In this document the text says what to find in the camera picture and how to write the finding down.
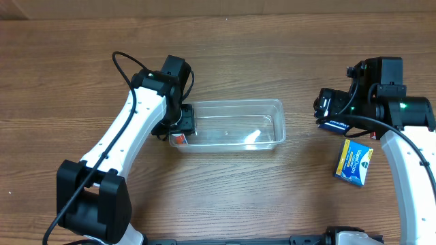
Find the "orange tube white cap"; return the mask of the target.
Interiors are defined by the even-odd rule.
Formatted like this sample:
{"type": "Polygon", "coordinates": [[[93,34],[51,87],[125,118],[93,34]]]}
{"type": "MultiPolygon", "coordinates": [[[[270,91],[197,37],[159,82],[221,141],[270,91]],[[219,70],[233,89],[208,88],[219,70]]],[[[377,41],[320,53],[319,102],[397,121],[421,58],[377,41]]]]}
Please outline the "orange tube white cap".
{"type": "Polygon", "coordinates": [[[188,141],[184,133],[172,134],[172,140],[176,145],[188,145],[188,141]]]}

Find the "white and navy medicine box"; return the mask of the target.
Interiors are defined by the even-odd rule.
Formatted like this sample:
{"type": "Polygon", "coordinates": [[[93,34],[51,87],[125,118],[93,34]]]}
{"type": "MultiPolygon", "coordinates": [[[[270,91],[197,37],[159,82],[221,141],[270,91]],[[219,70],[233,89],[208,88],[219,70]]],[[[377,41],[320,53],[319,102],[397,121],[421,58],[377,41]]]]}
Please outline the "white and navy medicine box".
{"type": "Polygon", "coordinates": [[[327,131],[331,131],[338,134],[344,134],[350,130],[351,127],[343,122],[332,120],[330,117],[320,118],[317,120],[318,127],[327,131]]]}

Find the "blue yellow VapoDrops box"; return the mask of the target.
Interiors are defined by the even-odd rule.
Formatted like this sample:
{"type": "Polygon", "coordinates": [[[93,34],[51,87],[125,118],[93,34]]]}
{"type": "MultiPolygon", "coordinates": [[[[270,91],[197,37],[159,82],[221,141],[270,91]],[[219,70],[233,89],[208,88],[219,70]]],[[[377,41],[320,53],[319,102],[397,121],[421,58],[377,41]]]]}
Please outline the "blue yellow VapoDrops box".
{"type": "Polygon", "coordinates": [[[356,186],[364,186],[372,154],[372,148],[346,139],[333,176],[356,186]]]}

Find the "red medicine box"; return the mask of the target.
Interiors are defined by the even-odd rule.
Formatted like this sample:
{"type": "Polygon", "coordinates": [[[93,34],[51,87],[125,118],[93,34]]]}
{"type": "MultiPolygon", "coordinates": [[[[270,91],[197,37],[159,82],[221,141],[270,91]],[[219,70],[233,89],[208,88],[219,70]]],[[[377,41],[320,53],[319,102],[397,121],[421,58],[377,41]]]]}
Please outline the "red medicine box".
{"type": "Polygon", "coordinates": [[[371,133],[370,133],[370,138],[373,139],[373,140],[378,140],[378,139],[379,139],[379,138],[377,137],[377,135],[376,135],[376,132],[371,132],[371,133]]]}

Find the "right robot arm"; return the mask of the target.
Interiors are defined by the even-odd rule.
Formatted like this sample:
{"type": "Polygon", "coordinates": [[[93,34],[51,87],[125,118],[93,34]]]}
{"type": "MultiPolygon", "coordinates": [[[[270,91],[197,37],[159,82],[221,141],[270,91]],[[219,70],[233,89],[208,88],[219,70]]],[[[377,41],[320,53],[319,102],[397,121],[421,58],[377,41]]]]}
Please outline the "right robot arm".
{"type": "Polygon", "coordinates": [[[435,116],[425,97],[410,97],[403,60],[380,56],[348,67],[347,92],[322,88],[313,108],[319,126],[343,123],[381,143],[392,173],[401,244],[435,243],[435,116]]]}

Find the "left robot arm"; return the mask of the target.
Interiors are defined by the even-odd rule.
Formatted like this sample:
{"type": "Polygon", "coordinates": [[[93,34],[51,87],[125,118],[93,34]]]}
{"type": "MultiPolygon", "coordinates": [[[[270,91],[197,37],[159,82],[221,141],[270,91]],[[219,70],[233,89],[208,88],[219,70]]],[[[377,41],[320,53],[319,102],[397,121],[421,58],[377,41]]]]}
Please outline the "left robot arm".
{"type": "Polygon", "coordinates": [[[57,170],[57,216],[43,237],[47,244],[56,226],[83,237],[80,244],[147,244],[131,224],[127,177],[149,135],[195,131],[194,109],[185,104],[194,72],[185,59],[168,56],[159,71],[142,66],[125,81],[125,105],[98,143],[79,162],[65,160],[57,170]]]}

